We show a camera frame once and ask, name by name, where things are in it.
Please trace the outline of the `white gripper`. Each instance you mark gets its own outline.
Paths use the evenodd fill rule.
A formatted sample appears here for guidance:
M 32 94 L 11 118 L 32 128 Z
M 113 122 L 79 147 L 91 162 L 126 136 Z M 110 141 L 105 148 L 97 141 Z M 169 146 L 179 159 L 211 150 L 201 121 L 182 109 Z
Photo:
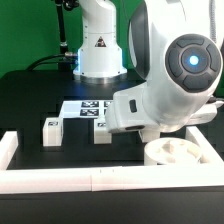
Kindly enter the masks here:
M 213 87 L 199 93 L 186 92 L 176 84 L 148 85 L 118 91 L 106 110 L 109 133 L 149 130 L 175 132 L 185 125 L 212 121 L 224 105 L 213 97 Z

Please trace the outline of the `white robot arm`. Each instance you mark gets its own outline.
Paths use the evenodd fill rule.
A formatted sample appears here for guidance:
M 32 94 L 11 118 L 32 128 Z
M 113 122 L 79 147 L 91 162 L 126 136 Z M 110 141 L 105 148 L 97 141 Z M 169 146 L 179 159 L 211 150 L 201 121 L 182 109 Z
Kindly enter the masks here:
M 143 0 L 129 22 L 129 52 L 143 83 L 117 91 L 110 133 L 174 132 L 217 114 L 209 100 L 223 70 L 222 0 Z

